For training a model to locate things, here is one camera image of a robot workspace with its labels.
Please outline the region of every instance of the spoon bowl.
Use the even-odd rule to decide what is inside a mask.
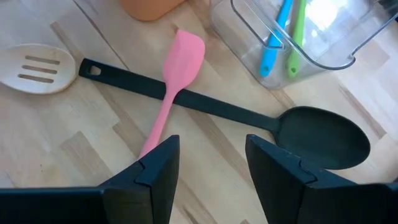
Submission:
[[[278,120],[279,128],[271,131],[276,143],[325,169],[354,167],[370,153],[365,133],[349,119],[330,111],[296,107]]]

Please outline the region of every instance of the clear plastic container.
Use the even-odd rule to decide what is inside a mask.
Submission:
[[[211,0],[214,29],[257,80],[272,89],[348,68],[354,54],[398,16],[398,0],[295,0],[282,29],[277,18],[284,1],[289,0]],[[293,33],[300,1],[305,1],[305,14],[303,40],[297,43]],[[269,44],[272,34],[277,45]],[[265,50],[277,52],[266,76],[259,72]],[[298,58],[294,68],[288,63],[292,54]]]

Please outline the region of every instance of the wooden countertop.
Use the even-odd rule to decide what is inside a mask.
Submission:
[[[21,43],[68,49],[162,79],[177,28],[202,37],[206,61],[189,89],[269,116],[307,105],[342,114],[373,146],[363,164],[336,173],[356,181],[398,176],[398,24],[357,54],[354,66],[269,91],[212,30],[209,0],[189,0],[159,21],[130,18],[117,0],[0,1],[0,49]],[[97,185],[132,164],[160,101],[78,77],[67,90],[28,95],[0,85],[0,187]],[[257,128],[180,106],[163,138],[181,137],[180,179],[171,223],[265,223],[244,142]]]

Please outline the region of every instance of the wooden slotted spoon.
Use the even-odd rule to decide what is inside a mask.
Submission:
[[[76,78],[73,57],[42,44],[22,44],[0,52],[0,69],[1,83],[33,94],[62,91]]]

